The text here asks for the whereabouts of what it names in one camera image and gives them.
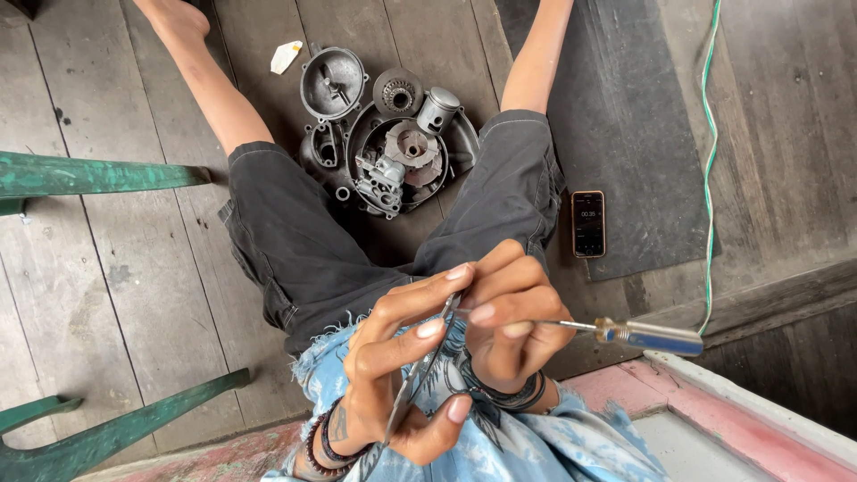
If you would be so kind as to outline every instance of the green plastic chair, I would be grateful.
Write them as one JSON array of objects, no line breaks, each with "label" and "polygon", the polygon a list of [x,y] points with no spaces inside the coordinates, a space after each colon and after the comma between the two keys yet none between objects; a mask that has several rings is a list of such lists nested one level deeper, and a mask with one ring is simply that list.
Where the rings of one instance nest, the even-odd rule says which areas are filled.
[{"label": "green plastic chair", "polygon": [[[38,449],[11,449],[0,441],[0,482],[69,482],[215,396],[248,383],[248,369],[233,371]],[[48,415],[71,412],[81,402],[50,396],[3,410],[0,435]]]},{"label": "green plastic chair", "polygon": [[208,169],[201,166],[0,151],[0,216],[22,214],[29,197],[165,190],[211,182]]}]

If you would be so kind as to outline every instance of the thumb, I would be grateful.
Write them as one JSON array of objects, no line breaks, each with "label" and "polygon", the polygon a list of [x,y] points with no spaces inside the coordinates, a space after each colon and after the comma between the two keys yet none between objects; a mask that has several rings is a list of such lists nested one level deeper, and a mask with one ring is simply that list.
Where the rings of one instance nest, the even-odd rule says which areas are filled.
[{"label": "thumb", "polygon": [[534,328],[533,322],[517,322],[494,329],[494,343],[486,366],[495,380],[515,380],[521,371],[521,350]]},{"label": "thumb", "polygon": [[390,448],[417,465],[429,464],[458,443],[472,402],[469,395],[453,395],[443,402],[427,424],[419,408],[411,407],[390,441]]}]

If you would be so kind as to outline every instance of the black shorts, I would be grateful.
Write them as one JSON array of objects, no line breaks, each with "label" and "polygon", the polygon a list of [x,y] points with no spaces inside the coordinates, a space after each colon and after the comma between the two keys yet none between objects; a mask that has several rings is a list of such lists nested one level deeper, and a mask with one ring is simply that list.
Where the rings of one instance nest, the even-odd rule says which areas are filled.
[{"label": "black shorts", "polygon": [[280,146],[251,142],[231,154],[231,200],[220,218],[232,254],[262,290],[265,320],[288,334],[289,354],[348,322],[346,311],[353,320],[391,288],[477,261],[503,239],[517,239],[545,264],[565,189],[547,118],[505,111],[488,121],[480,140],[476,164],[449,215],[420,246],[413,275],[372,264],[331,216],[336,201]]}]

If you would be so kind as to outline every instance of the gold phone case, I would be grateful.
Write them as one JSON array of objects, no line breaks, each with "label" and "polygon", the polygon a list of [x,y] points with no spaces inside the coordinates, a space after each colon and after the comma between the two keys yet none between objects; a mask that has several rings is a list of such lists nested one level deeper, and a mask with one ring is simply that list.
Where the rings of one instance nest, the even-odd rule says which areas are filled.
[{"label": "gold phone case", "polygon": [[[594,194],[601,195],[601,244],[604,246],[604,252],[598,256],[580,256],[578,255],[578,237],[574,234],[574,195],[576,194]],[[604,193],[600,190],[578,190],[572,193],[572,253],[578,258],[600,258],[607,254],[607,202],[604,198]]]}]

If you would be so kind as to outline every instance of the electrical cable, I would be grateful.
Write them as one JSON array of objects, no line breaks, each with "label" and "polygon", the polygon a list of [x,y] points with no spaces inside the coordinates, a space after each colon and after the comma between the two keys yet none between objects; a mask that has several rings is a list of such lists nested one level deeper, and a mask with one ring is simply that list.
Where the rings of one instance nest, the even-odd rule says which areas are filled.
[{"label": "electrical cable", "polygon": [[708,210],[708,244],[705,249],[705,319],[702,326],[699,328],[699,334],[705,333],[708,328],[708,321],[711,319],[711,257],[714,250],[714,208],[711,206],[711,189],[708,184],[709,173],[711,166],[714,165],[714,158],[717,154],[717,124],[714,117],[711,115],[711,107],[708,104],[708,96],[705,93],[705,88],[708,86],[708,72],[711,68],[711,58],[714,56],[714,41],[717,36],[717,29],[720,27],[720,0],[714,3],[714,15],[711,18],[711,36],[708,44],[708,57],[705,59],[705,66],[702,71],[702,104],[705,109],[705,117],[708,119],[708,126],[711,129],[713,136],[711,143],[711,152],[708,156],[708,164],[705,167],[705,208]]}]

